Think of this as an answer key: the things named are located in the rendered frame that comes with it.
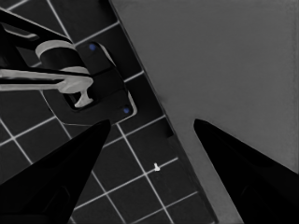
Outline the dark robot body with pale bars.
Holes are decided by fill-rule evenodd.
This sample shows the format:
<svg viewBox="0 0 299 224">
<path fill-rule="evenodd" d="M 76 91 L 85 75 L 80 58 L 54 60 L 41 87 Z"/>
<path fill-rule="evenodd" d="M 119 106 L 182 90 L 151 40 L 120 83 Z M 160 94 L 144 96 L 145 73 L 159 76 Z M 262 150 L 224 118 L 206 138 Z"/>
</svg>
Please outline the dark robot body with pale bars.
<svg viewBox="0 0 299 224">
<path fill-rule="evenodd" d="M 119 123 L 137 113 L 107 49 L 90 42 L 82 60 L 72 41 L 0 7 L 0 91 L 43 91 L 66 125 Z"/>
</svg>

